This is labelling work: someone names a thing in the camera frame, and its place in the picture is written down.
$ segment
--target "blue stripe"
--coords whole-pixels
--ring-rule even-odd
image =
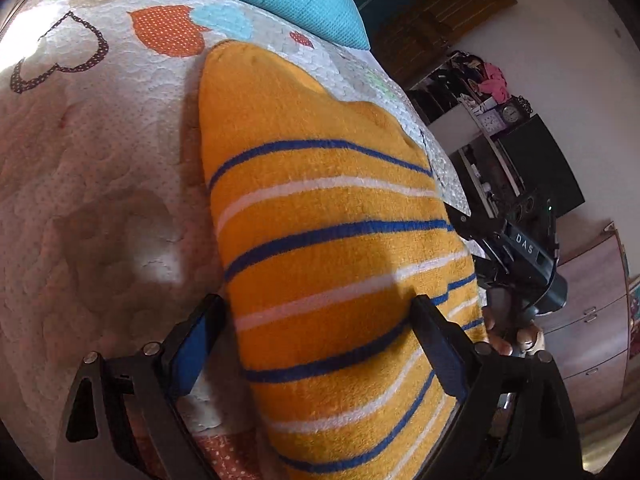
[[[403,319],[386,334],[383,334],[366,345],[345,352],[344,354],[320,359],[303,365],[292,366],[291,368],[245,370],[244,373],[246,378],[252,383],[287,383],[289,381],[299,381],[301,379],[317,377],[337,370],[342,370],[343,368],[366,361],[370,357],[384,351],[402,332],[404,332],[408,321],[408,318]]]
[[[228,283],[247,267],[264,261],[267,258],[271,258],[276,254],[287,253],[302,247],[361,235],[401,233],[407,231],[430,231],[432,229],[446,229],[447,231],[453,231],[453,227],[446,220],[442,219],[389,222],[383,220],[365,220],[363,222],[338,224],[331,227],[289,235],[254,247],[253,249],[250,249],[244,254],[238,256],[226,268],[225,280]]]
[[[467,323],[466,325],[462,326],[462,330],[467,331],[467,330],[471,330],[472,328],[475,328],[478,325],[482,325],[482,323],[484,323],[484,318],[479,317],[478,319],[475,319],[469,323]]]
[[[238,164],[242,164],[252,158],[261,155],[267,155],[268,153],[275,152],[290,152],[292,150],[309,150],[312,148],[324,148],[324,149],[343,149],[343,150],[353,150],[354,152],[364,153],[365,155],[372,156],[374,158],[378,158],[380,160],[385,160],[387,162],[391,162],[396,166],[401,166],[403,168],[407,168],[408,170],[418,171],[419,173],[423,173],[428,176],[433,176],[431,170],[429,168],[423,168],[416,164],[412,164],[405,160],[401,160],[399,158],[395,158],[391,155],[386,155],[385,153],[377,152],[376,150],[372,150],[370,148],[365,148],[364,146],[360,146],[359,144],[354,144],[353,142],[349,142],[348,140],[341,139],[300,139],[300,140],[276,140],[274,142],[267,142],[266,144],[262,144],[261,146],[256,146],[255,148],[251,148],[250,150],[246,150],[245,152],[240,153],[228,161],[226,161],[222,166],[218,168],[216,173],[213,174],[211,179],[209,180],[209,191],[213,189],[216,185],[216,182],[220,179],[222,175],[224,175],[227,171],[229,171],[232,167],[237,166]]]
[[[353,458],[348,458],[346,460],[337,460],[335,462],[324,462],[324,463],[316,463],[316,464],[313,464],[310,462],[304,462],[302,460],[293,460],[291,458],[288,458],[282,455],[280,455],[280,459],[285,464],[295,469],[299,469],[301,471],[305,471],[308,473],[317,473],[317,474],[335,473],[338,471],[344,471],[345,469],[351,469],[353,467],[362,465],[365,462],[368,462],[369,460],[372,460],[373,458],[377,457],[380,453],[382,453],[389,446],[389,444],[393,442],[395,437],[398,436],[398,434],[408,424],[411,417],[420,407],[420,404],[422,403],[424,396],[427,394],[427,391],[431,386],[431,383],[433,382],[433,377],[434,377],[434,373],[433,371],[431,371],[431,373],[429,373],[429,377],[427,377],[427,380],[424,383],[424,386],[422,386],[422,389],[418,393],[418,396],[415,397],[415,400],[412,403],[409,410],[402,416],[400,421],[391,430],[391,433],[389,433],[379,444],[377,444],[376,447],[374,447],[370,451],[367,451],[366,453],[355,456]]]
[[[473,272],[470,276],[467,276],[462,280],[457,280],[456,282],[449,283],[449,285],[447,285],[447,291],[444,294],[436,296],[435,298],[431,298],[432,303],[435,306],[443,304],[449,299],[450,292],[456,290],[457,288],[460,288],[461,286],[465,286],[467,283],[471,283],[475,278],[476,274]]]

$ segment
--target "quilted bedspread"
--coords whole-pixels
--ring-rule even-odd
[[[426,150],[446,202],[467,210],[398,85],[342,47],[236,0],[29,0],[0,43],[0,418],[46,479],[82,356],[161,340],[222,286],[197,88],[227,38],[388,110]],[[219,474],[278,476],[252,433],[230,330],[180,410]],[[256,438],[257,456],[236,458]]]

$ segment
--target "orange polka dot heart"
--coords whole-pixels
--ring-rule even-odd
[[[191,7],[185,5],[147,7],[129,15],[138,39],[158,54],[171,57],[196,56],[204,51],[203,32],[210,29],[193,23]]]

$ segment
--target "brown heart outline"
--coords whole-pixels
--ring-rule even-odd
[[[56,28],[60,23],[62,23],[67,18],[71,18],[75,22],[80,23],[83,27],[88,28],[92,33],[95,34],[95,37],[98,40],[98,49],[95,51],[95,53],[87,61],[85,61],[84,63],[78,66],[74,66],[74,67],[60,66],[58,63],[55,63],[46,72],[40,74],[37,77],[34,77],[33,79],[29,79],[28,81],[25,81],[20,76],[20,69],[22,68],[22,64],[24,63],[24,60],[25,60],[25,58],[22,58],[18,62],[18,64],[14,67],[14,72],[11,74],[11,81],[9,82],[9,86],[11,87],[11,90],[16,92],[17,94],[21,94],[22,92],[26,92],[27,90],[36,88],[36,86],[38,86],[40,83],[44,83],[49,78],[49,76],[54,72],[65,72],[65,73],[84,72],[85,70],[89,70],[91,67],[96,66],[98,63],[100,63],[104,59],[104,57],[107,55],[109,51],[109,44],[107,43],[107,40],[104,39],[104,36],[97,28],[95,28],[91,23],[86,22],[82,18],[78,18],[71,10],[68,13],[66,13],[64,16],[62,16],[62,18],[57,20],[56,23],[51,25],[51,28],[47,32],[45,32],[42,36],[40,36],[38,40],[41,40],[42,38],[44,38],[47,34],[49,34],[54,28]]]

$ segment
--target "pink cloth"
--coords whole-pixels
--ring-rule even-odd
[[[507,102],[511,94],[507,90],[507,82],[502,75],[502,70],[491,63],[485,63],[484,70],[487,80],[478,85],[479,91],[483,94],[491,94],[499,105]]]

